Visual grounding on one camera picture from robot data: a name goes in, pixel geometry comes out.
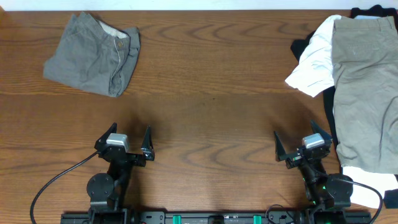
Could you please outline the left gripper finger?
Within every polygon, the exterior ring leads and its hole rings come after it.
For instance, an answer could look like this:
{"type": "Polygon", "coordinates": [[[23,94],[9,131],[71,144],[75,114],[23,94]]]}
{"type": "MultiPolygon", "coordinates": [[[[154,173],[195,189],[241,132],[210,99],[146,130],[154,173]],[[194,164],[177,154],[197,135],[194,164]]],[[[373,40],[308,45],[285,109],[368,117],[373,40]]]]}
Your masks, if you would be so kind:
{"type": "Polygon", "coordinates": [[[106,141],[112,133],[116,133],[117,123],[113,123],[109,129],[102,135],[102,140],[106,141]]]}
{"type": "Polygon", "coordinates": [[[141,150],[147,161],[155,160],[155,151],[152,143],[152,130],[150,126],[148,126],[145,131],[144,139],[141,145],[141,150]]]}

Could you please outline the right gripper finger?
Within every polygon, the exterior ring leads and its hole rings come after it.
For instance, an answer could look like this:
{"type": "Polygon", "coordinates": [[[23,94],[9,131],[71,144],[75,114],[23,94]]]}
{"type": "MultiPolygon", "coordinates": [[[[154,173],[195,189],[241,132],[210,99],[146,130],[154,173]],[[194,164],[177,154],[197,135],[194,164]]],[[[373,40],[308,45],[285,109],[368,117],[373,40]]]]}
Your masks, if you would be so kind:
{"type": "Polygon", "coordinates": [[[328,134],[325,130],[323,130],[321,127],[319,127],[319,125],[314,120],[310,121],[310,125],[312,127],[313,133],[314,134],[318,133],[323,138],[324,141],[332,140],[332,136],[328,134]]]}
{"type": "Polygon", "coordinates": [[[276,131],[274,131],[274,139],[275,139],[275,159],[276,161],[284,161],[286,158],[286,151],[276,131]]]}

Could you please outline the khaki green shorts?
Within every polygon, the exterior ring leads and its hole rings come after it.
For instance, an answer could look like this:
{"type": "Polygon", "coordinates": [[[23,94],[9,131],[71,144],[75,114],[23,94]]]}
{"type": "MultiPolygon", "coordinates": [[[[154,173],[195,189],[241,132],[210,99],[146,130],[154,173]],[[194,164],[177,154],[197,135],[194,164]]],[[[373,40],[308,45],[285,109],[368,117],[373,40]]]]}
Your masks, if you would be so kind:
{"type": "Polygon", "coordinates": [[[342,18],[332,37],[333,111],[343,167],[397,173],[397,29],[392,16],[342,18]]]}

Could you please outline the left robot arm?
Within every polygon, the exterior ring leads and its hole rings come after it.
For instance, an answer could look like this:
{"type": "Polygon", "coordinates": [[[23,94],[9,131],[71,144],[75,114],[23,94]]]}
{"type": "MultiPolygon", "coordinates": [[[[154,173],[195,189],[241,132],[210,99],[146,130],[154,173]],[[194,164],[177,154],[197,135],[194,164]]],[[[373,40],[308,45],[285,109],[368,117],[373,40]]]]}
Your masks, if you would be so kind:
{"type": "Polygon", "coordinates": [[[129,152],[128,137],[117,133],[116,123],[95,142],[98,157],[109,163],[109,169],[106,173],[94,175],[87,183],[86,191],[92,210],[108,212],[121,209],[132,169],[135,166],[144,167],[146,162],[155,160],[151,133],[148,126],[140,154],[129,152]]]}

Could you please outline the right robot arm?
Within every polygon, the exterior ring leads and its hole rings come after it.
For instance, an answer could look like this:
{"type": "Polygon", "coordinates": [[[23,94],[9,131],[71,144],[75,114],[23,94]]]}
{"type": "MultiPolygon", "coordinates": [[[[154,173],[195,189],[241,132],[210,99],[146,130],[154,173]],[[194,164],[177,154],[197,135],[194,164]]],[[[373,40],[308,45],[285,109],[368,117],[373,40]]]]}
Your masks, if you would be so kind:
{"type": "Polygon", "coordinates": [[[287,153],[279,138],[275,137],[275,159],[284,161],[288,169],[297,168],[303,178],[309,201],[320,210],[333,210],[351,206],[353,185],[350,178],[340,173],[327,174],[322,159],[330,154],[332,136],[312,121],[313,134],[303,138],[294,152],[287,153]]]}

